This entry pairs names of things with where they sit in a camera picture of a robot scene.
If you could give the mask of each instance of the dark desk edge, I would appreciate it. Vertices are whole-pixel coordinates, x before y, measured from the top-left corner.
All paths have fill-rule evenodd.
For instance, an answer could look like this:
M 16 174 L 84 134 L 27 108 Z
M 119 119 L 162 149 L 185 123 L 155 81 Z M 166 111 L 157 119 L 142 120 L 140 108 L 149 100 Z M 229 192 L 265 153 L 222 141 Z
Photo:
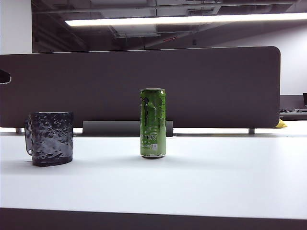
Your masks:
M 303 230 L 304 219 L 228 218 L 0 208 L 4 230 Z

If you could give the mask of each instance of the ceiling light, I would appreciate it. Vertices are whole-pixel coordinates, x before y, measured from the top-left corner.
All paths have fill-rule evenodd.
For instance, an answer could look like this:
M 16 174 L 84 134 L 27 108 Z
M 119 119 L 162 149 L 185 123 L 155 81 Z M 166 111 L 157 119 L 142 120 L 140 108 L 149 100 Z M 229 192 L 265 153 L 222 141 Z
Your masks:
M 219 22 L 255 22 L 307 19 L 307 13 L 274 13 L 274 14 L 241 14 L 210 15 L 182 17 L 150 17 L 150 18 L 113 18 L 91 20 L 68 20 L 70 26 L 97 25 L 150 25 L 150 24 L 187 24 L 187 23 L 219 23 Z

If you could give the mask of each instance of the green can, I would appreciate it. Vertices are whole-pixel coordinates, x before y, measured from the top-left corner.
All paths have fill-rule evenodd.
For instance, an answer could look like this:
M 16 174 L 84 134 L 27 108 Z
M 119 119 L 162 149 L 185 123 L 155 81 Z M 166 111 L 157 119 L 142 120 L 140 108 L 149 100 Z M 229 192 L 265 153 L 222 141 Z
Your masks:
M 141 156 L 161 158 L 166 154 L 165 89 L 141 89 Z

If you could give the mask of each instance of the mug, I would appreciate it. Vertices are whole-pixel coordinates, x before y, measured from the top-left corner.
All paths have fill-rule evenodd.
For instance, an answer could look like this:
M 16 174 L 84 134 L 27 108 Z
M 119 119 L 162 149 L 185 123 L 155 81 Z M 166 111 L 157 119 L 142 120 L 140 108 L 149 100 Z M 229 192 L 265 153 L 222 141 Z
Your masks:
M 24 121 L 26 150 L 36 166 L 72 161 L 72 112 L 38 112 Z

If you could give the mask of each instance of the white wall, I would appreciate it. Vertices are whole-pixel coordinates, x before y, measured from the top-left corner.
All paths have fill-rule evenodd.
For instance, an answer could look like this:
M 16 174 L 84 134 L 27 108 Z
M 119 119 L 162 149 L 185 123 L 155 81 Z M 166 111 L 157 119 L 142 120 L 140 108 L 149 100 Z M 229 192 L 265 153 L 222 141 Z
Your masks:
M 307 25 L 214 45 L 227 46 L 278 47 L 281 51 L 281 95 L 307 92 Z
M 0 1 L 0 54 L 32 53 L 31 0 Z

